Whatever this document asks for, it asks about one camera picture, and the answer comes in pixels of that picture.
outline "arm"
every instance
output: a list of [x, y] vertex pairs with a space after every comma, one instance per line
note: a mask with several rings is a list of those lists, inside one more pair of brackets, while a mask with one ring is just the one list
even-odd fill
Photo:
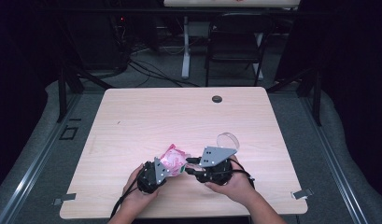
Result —
[[[234, 169], [241, 169], [241, 167], [233, 161], [232, 167]], [[225, 194], [231, 200], [243, 204], [251, 214], [255, 224], [285, 223], [272, 206], [264, 200], [261, 194], [251, 187], [245, 174], [233, 174], [231, 180], [224, 186], [219, 186], [211, 182], [207, 182], [205, 185], [217, 193]]]
[[[138, 166], [129, 177], [127, 184], [123, 187], [123, 193], [130, 187], [133, 181], [136, 179], [138, 173], [143, 168], [143, 164]], [[140, 214], [150, 202], [152, 202], [159, 193], [159, 190], [155, 190], [151, 194], [144, 194], [140, 190], [138, 190], [137, 185], [133, 186], [134, 191], [130, 193], [120, 205], [120, 209], [118, 209], [117, 213], [111, 220], [109, 220], [109, 224], [130, 224], [132, 221]]]

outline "metal bracket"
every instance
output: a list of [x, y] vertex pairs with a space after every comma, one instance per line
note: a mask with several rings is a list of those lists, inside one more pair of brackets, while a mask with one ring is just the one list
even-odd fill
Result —
[[298, 199], [307, 199], [307, 197], [313, 195], [314, 192], [312, 189], [303, 189], [297, 192], [291, 192], [290, 194], [292, 198], [298, 200]]
[[65, 194], [65, 195], [62, 196], [62, 198], [54, 199], [51, 204], [52, 205], [62, 205], [63, 201], [75, 200], [76, 196], [77, 196], [76, 193]]
[[158, 185], [162, 184], [164, 179], [169, 175], [169, 170], [165, 168], [165, 166], [161, 163], [157, 157], [154, 159], [155, 163], [155, 175], [156, 175], [156, 183]]
[[236, 152], [236, 149], [227, 147], [205, 147], [199, 165], [201, 167], [216, 166], [220, 162], [234, 155]]
[[[67, 131], [72, 131], [72, 134], [70, 136], [66, 136]], [[60, 135], [59, 140], [74, 140], [77, 131], [78, 127], [68, 128], [68, 125], [66, 125], [62, 135]]]

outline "table top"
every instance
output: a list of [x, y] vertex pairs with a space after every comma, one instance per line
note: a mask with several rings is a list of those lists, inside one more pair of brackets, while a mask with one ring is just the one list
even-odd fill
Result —
[[298, 7], [300, 0], [164, 0], [166, 7]]
[[[214, 103], [218, 95], [222, 102]], [[305, 200], [265, 89], [150, 88], [106, 91], [64, 201], [62, 218], [109, 217], [130, 173], [160, 157], [171, 144], [202, 156], [217, 136], [232, 133], [237, 159], [255, 178], [256, 190], [279, 214], [302, 214]], [[159, 197], [139, 217], [248, 216], [239, 203], [186, 173], [168, 177]]]

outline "black chair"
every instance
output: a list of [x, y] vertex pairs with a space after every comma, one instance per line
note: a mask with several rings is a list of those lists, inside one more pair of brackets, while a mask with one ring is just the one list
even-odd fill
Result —
[[[254, 86], [261, 72], [267, 36], [275, 29], [273, 20], [262, 14], [225, 13], [210, 22], [208, 29], [207, 55], [205, 57], [208, 86], [210, 62], [213, 63], [258, 63]], [[262, 34], [258, 44], [257, 34]]]

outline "wrist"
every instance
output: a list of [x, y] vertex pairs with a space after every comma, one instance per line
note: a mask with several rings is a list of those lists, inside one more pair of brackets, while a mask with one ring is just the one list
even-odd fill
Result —
[[133, 211], [131, 211], [131, 209], [128, 209], [127, 207], [123, 207], [121, 205], [120, 209], [118, 209], [115, 216], [109, 221], [109, 224], [131, 224], [135, 217], [136, 215]]
[[253, 191], [252, 193], [247, 194], [246, 199], [242, 202], [242, 204], [246, 207], [246, 209], [251, 209], [253, 206], [258, 204], [262, 199], [262, 196], [257, 191]]

